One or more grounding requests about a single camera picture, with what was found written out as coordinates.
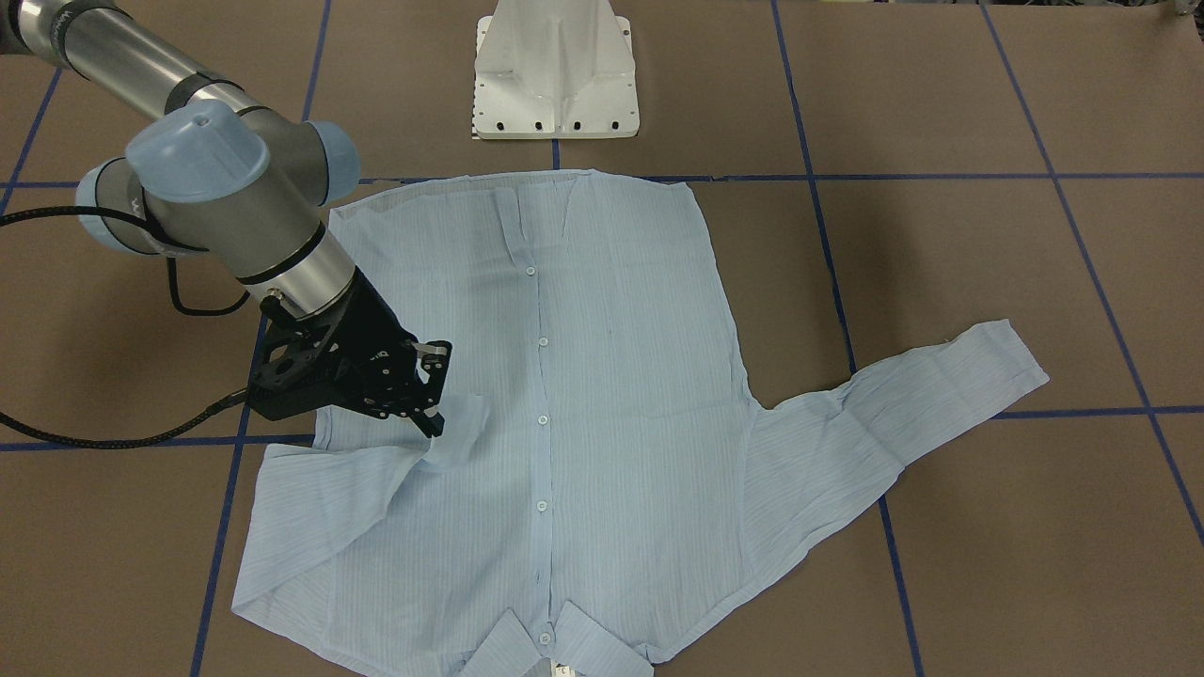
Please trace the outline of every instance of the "grid line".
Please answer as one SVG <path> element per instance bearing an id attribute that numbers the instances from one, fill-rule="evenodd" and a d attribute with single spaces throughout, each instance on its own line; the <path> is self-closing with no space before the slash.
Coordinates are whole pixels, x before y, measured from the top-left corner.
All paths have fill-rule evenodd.
<path id="1" fill-rule="evenodd" d="M 793 108 L 795 126 L 798 131 L 798 145 L 803 153 L 803 167 L 807 171 L 807 187 L 811 195 L 811 206 L 815 208 L 815 226 L 819 230 L 820 246 L 824 249 L 824 263 L 827 266 L 832 282 L 832 302 L 836 305 L 837 318 L 840 322 L 840 331 L 844 334 L 844 347 L 849 358 L 849 373 L 857 372 L 857 358 L 852 348 L 852 336 L 849 332 L 849 322 L 844 312 L 844 301 L 840 299 L 840 282 L 836 271 L 836 261 L 832 258 L 832 246 L 827 236 L 827 225 L 824 220 L 824 207 L 820 204 L 819 184 L 816 182 L 815 166 L 811 163 L 810 146 L 807 142 L 807 130 L 803 126 L 802 106 L 798 104 L 798 93 L 795 90 L 795 73 L 790 66 L 790 53 L 786 48 L 786 37 L 781 30 L 781 13 L 778 8 L 778 0 L 769 0 L 773 11 L 774 30 L 778 35 L 778 49 L 781 53 L 781 65 L 785 70 L 786 88 L 790 92 L 790 105 Z M 886 538 L 886 549 L 891 559 L 891 571 L 895 576 L 895 587 L 899 597 L 899 611 L 903 614 L 903 628 L 907 631 L 908 648 L 911 653 L 911 667 L 916 677 L 923 677 L 923 659 L 920 653 L 920 638 L 915 632 L 915 622 L 911 618 L 911 602 L 908 599 L 907 582 L 903 577 L 903 563 L 899 558 L 898 546 L 895 541 L 895 529 L 891 525 L 891 511 L 884 494 L 878 499 L 878 511 L 883 520 L 883 536 Z"/>
<path id="2" fill-rule="evenodd" d="M 1020 100 L 1020 107 L 1025 113 L 1025 119 L 1028 122 L 1028 128 L 1032 130 L 1033 139 L 1037 141 L 1037 149 L 1040 151 L 1041 159 L 1045 161 L 1045 167 L 1049 170 L 1049 179 L 1054 182 L 1054 189 L 1057 192 L 1058 201 L 1062 204 L 1062 211 L 1066 213 L 1067 223 L 1070 225 L 1070 232 L 1074 235 L 1074 241 L 1079 246 L 1079 253 L 1081 254 L 1082 263 L 1087 269 L 1087 275 L 1091 277 L 1091 283 L 1096 288 L 1096 294 L 1099 296 L 1099 302 L 1103 305 L 1104 314 L 1108 316 L 1108 324 L 1111 326 L 1112 336 L 1116 338 L 1121 355 L 1125 358 L 1125 364 L 1133 378 L 1133 385 L 1137 388 L 1138 396 L 1141 399 L 1143 410 L 1150 419 L 1150 426 L 1153 429 L 1153 435 L 1158 440 L 1158 446 L 1162 448 L 1162 455 L 1167 461 L 1167 467 L 1170 470 L 1170 475 L 1179 489 L 1179 496 L 1182 499 L 1184 507 L 1187 510 L 1187 517 L 1191 520 L 1192 526 L 1196 529 L 1197 538 L 1199 538 L 1200 544 L 1204 546 L 1204 524 L 1200 524 L 1199 513 L 1196 511 L 1196 505 L 1192 502 L 1191 493 L 1188 493 L 1187 484 L 1184 482 L 1184 476 L 1179 471 L 1179 464 L 1175 463 L 1175 455 L 1171 453 L 1170 445 L 1167 442 L 1167 437 L 1162 431 L 1162 425 L 1158 423 L 1158 414 L 1153 408 L 1153 404 L 1150 401 L 1150 395 L 1146 393 L 1145 384 L 1141 382 L 1141 375 L 1138 372 L 1137 363 L 1133 360 L 1128 343 L 1125 341 L 1125 335 L 1121 332 L 1120 322 L 1116 319 L 1116 313 L 1112 312 L 1112 305 L 1108 300 L 1108 294 L 1104 292 L 1103 281 L 1099 278 L 1099 273 L 1096 271 L 1096 265 L 1091 260 L 1091 253 L 1087 251 L 1087 242 L 1082 239 L 1082 232 L 1079 230 L 1079 223 L 1074 218 L 1074 211 L 1070 208 L 1070 202 L 1066 196 L 1066 190 L 1062 188 L 1062 181 L 1058 173 L 1054 171 L 1054 161 L 1050 159 L 1049 149 L 1045 147 L 1045 142 L 1041 140 L 1041 134 L 1037 129 L 1037 120 L 1033 118 L 1033 112 L 1028 107 L 1025 93 L 1020 88 L 1020 81 L 1016 78 L 1016 73 L 1011 67 L 1011 61 L 1008 59 L 1008 52 L 1004 49 L 1003 41 L 999 39 L 999 31 L 996 30 L 995 22 L 991 20 L 991 12 L 987 10 L 986 5 L 979 5 L 979 8 L 982 12 L 982 18 L 986 20 L 987 29 L 991 31 L 991 39 L 995 41 L 996 49 L 999 52 L 999 58 L 1003 60 L 1003 67 L 1008 72 L 1008 78 L 1011 81 L 1011 87 L 1016 93 L 1016 99 Z"/>
<path id="3" fill-rule="evenodd" d="M 309 83 L 306 89 L 305 106 L 302 107 L 302 120 L 309 119 L 309 112 L 313 108 L 313 98 L 318 89 L 318 76 L 321 71 L 321 58 L 325 51 L 326 30 L 330 27 L 330 12 L 332 10 L 332 5 L 334 0 L 324 0 L 323 2 L 321 22 L 318 27 L 318 43 L 314 47 L 313 65 L 309 67 Z M 247 370 L 248 382 L 254 375 L 255 361 L 258 359 L 259 351 L 262 347 L 266 329 L 267 318 L 265 316 L 260 316 L 259 331 L 255 335 L 255 348 L 252 353 L 250 365 Z M 196 646 L 193 649 L 193 664 L 189 671 L 189 677 L 200 677 L 201 665 L 205 660 L 205 644 L 208 641 L 209 619 L 213 616 L 213 602 L 217 596 L 218 577 L 222 572 L 222 559 L 225 554 L 225 538 L 230 530 L 230 512 L 234 508 L 234 495 L 238 485 L 238 472 L 242 467 L 242 452 L 249 423 L 250 406 L 248 404 L 243 404 L 242 418 L 238 422 L 238 441 L 235 443 L 234 453 L 230 459 L 230 475 L 226 479 L 225 495 L 222 501 L 222 518 L 218 522 L 218 534 L 213 543 L 213 559 L 209 564 L 209 578 L 205 587 L 205 604 L 201 607 L 201 618 L 196 628 Z"/>
<path id="4" fill-rule="evenodd" d="M 1174 405 L 1167 407 L 1153 407 L 1153 412 L 1162 416 L 1202 414 L 1204 405 Z M 1104 407 L 1087 410 L 1022 410 L 1005 411 L 991 417 L 992 420 L 1040 420 L 1047 418 L 1109 418 L 1123 416 L 1146 416 L 1145 407 Z M 158 445 L 142 447 L 144 449 L 170 449 L 172 447 L 222 447 L 226 445 L 309 445 L 313 442 L 313 434 L 289 434 L 289 435 L 226 435 L 217 437 L 173 437 Z M 0 442 L 0 453 L 6 452 L 63 452 L 75 451 L 79 447 L 55 445 L 53 442 Z"/>
<path id="5" fill-rule="evenodd" d="M 55 70 L 54 75 L 51 76 L 49 84 L 46 86 L 46 94 L 42 95 L 42 102 L 37 106 L 34 122 L 29 125 L 29 134 L 25 135 L 25 143 L 20 147 L 20 155 L 17 157 L 17 164 L 13 165 L 8 183 L 5 184 L 4 195 L 0 196 L 0 214 L 8 210 L 8 200 L 12 200 L 17 181 L 20 178 L 22 170 L 25 169 L 25 161 L 29 160 L 29 152 L 34 148 L 34 140 L 37 139 L 37 130 L 42 128 L 42 119 L 46 117 L 46 110 L 51 106 L 51 99 L 54 98 L 54 90 L 59 87 L 60 77 L 63 77 L 63 71 Z"/>
<path id="6" fill-rule="evenodd" d="M 561 167 L 560 140 L 551 140 L 551 169 Z M 663 175 L 635 175 L 636 178 L 651 181 L 655 183 L 739 183 L 756 181 L 780 181 L 780 182 L 810 182 L 810 181 L 1045 181 L 1050 178 L 1049 172 L 917 172 L 917 173 L 663 173 Z M 1055 173 L 1058 178 L 1066 179 L 1141 179 L 1141 181 L 1167 181 L 1197 178 L 1204 179 L 1204 172 L 1192 171 L 1146 171 L 1146 172 L 1064 172 Z M 367 176 L 360 178 L 360 186 L 373 183 L 421 183 L 424 181 L 442 181 L 453 178 L 450 176 Z M 78 181 L 8 181 L 0 182 L 2 189 L 20 188 L 75 188 Z"/>

